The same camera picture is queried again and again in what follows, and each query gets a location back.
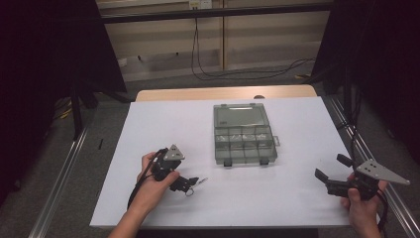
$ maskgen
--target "wall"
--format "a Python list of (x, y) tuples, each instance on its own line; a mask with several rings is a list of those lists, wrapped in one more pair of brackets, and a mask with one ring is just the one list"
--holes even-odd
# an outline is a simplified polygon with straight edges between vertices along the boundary
[[(319, 0), (213, 0), (213, 8), (240, 8), (324, 2)], [(188, 1), (115, 1), (97, 0), (102, 15), (153, 13), (189, 9)], [(316, 57), (329, 12), (290, 13), (274, 15), (241, 16), (199, 19), (200, 58), (205, 70), (248, 68), (286, 65), (291, 62)], [(110, 24), (108, 35), (118, 59), (137, 56), (149, 59), (162, 56), (167, 59), (177, 54), (177, 66), (170, 66), (170, 75), (188, 73), (195, 21), (173, 20), (143, 23)], [(140, 65), (142, 75), (135, 69), (122, 68), (125, 80), (164, 76), (159, 73), (145, 75), (145, 71), (164, 70), (154, 64), (154, 69)]]

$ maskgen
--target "wall outlet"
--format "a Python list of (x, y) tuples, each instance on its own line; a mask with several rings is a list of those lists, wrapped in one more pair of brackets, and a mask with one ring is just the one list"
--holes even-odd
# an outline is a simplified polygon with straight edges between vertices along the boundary
[(200, 0), (189, 0), (189, 10), (201, 9)]
[(127, 66), (127, 58), (117, 59), (117, 62), (119, 67)]
[(212, 9), (213, 8), (212, 0), (201, 0), (200, 5), (201, 5), (201, 9)]

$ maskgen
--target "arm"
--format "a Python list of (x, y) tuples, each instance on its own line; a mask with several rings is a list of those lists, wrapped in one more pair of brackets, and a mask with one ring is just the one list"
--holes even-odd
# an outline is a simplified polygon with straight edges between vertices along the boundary
[[(154, 154), (148, 153), (142, 157), (142, 172), (138, 175), (137, 180), (145, 172), (144, 169)], [(179, 172), (172, 172), (162, 181), (156, 181), (153, 177), (146, 178), (131, 203), (130, 208), (124, 213), (109, 237), (135, 237), (146, 216), (158, 205), (166, 189), (178, 177)]]
[[(387, 182), (381, 180), (379, 188), (384, 191)], [(349, 221), (361, 238), (380, 238), (377, 228), (376, 214), (380, 199), (374, 196), (371, 200), (362, 201), (356, 188), (350, 188), (349, 198), (341, 198), (342, 205), (349, 210)]]

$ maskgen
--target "white tabletop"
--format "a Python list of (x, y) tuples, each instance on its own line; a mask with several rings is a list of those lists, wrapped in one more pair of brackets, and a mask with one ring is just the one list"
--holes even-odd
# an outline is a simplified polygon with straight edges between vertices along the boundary
[[(280, 147), (275, 163), (224, 168), (214, 156), (213, 106), (263, 103)], [(185, 178), (208, 178), (192, 196), (168, 190), (144, 228), (323, 227), (348, 225), (339, 197), (314, 177), (345, 180), (347, 150), (320, 97), (155, 101), (131, 104), (90, 225), (113, 227), (141, 169), (142, 155), (176, 144)]]

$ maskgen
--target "black wire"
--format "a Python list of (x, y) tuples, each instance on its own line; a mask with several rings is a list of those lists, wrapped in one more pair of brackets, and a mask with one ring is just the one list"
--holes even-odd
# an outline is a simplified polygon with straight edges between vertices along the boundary
[(351, 153), (352, 153), (352, 158), (354, 161), (356, 161), (355, 141), (356, 141), (356, 137), (359, 135), (358, 122), (359, 122), (359, 115), (361, 113), (361, 108), (362, 108), (362, 92), (357, 87), (356, 98), (355, 98), (355, 109), (352, 111), (352, 118), (351, 118), (351, 122), (353, 123), (353, 126), (354, 126), (352, 142), (351, 142)]
[(154, 163), (155, 158), (160, 154), (160, 153), (164, 153), (166, 151), (166, 149), (161, 149), (158, 152), (156, 152), (154, 154), (154, 156), (152, 157), (152, 159), (149, 161), (148, 166), (146, 167), (145, 171), (142, 173), (142, 175), (139, 178), (139, 181), (136, 183), (136, 186), (134, 187), (132, 193), (130, 194), (130, 198), (129, 198), (129, 202), (127, 204), (127, 209), (129, 209), (131, 203), (134, 200), (134, 197), (136, 197), (137, 192), (140, 189), (140, 186), (142, 186), (143, 182), (150, 176), (152, 175), (148, 175), (146, 176), (146, 174), (148, 173), (149, 169), (151, 168), (152, 164)]
[(379, 197), (380, 201), (383, 204), (383, 212), (380, 215), (379, 223), (377, 224), (377, 228), (379, 229), (379, 232), (383, 230), (383, 227), (386, 223), (386, 219), (387, 219), (387, 215), (388, 215), (388, 200), (386, 199), (386, 196), (383, 193), (383, 191), (382, 190), (380, 190), (380, 191), (381, 191), (381, 193), (380, 192), (376, 193), (377, 197)]
[(354, 125), (356, 128), (358, 127), (359, 115), (362, 109), (362, 98), (363, 98), (363, 93), (361, 89), (359, 87), (356, 87), (355, 108), (353, 109), (351, 113), (351, 118), (347, 118), (348, 119), (347, 121), (336, 125), (337, 129), (342, 129), (350, 125)]
[[(200, 68), (201, 72), (204, 75), (209, 76), (211, 78), (202, 78), (199, 75), (197, 75), (196, 72), (194, 71), (195, 43), (197, 43), (197, 61), (198, 61), (199, 68)], [(311, 61), (311, 60), (315, 60), (315, 58), (311, 58), (311, 59), (298, 59), (298, 60), (294, 61), (288, 68), (286, 68), (286, 69), (280, 69), (280, 70), (264, 70), (264, 71), (253, 70), (253, 71), (225, 72), (225, 73), (219, 73), (219, 74), (210, 74), (210, 73), (204, 71), (203, 67), (201, 66), (200, 45), (199, 45), (199, 38), (198, 38), (198, 23), (197, 23), (197, 19), (195, 19), (195, 33), (194, 33), (194, 41), (193, 41), (193, 44), (192, 44), (192, 53), (191, 53), (191, 71), (194, 74), (194, 76), (197, 77), (200, 80), (215, 80), (215, 79), (264, 79), (264, 78), (271, 78), (271, 77), (275, 77), (275, 76), (279, 76), (279, 75), (282, 75), (284, 73), (287, 73), (289, 70), (291, 70), (293, 68), (296, 68), (298, 66), (301, 66), (302, 64), (304, 64), (304, 63), (306, 63), (308, 61)], [(246, 77), (246, 78), (222, 77), (222, 76), (227, 76), (227, 75), (243, 74), (243, 73), (274, 73), (274, 74), (273, 75), (268, 75), (268, 76)]]
[[(350, 156), (352, 158), (352, 160), (355, 162), (356, 161), (356, 157), (355, 157), (355, 141), (356, 141), (356, 135), (359, 133), (358, 129), (355, 127), (353, 127), (353, 134), (352, 134), (352, 140), (350, 141)], [(353, 169), (356, 169), (356, 163), (353, 163)]]
[(386, 232), (386, 228), (382, 227), (383, 238), (388, 238), (388, 233)]

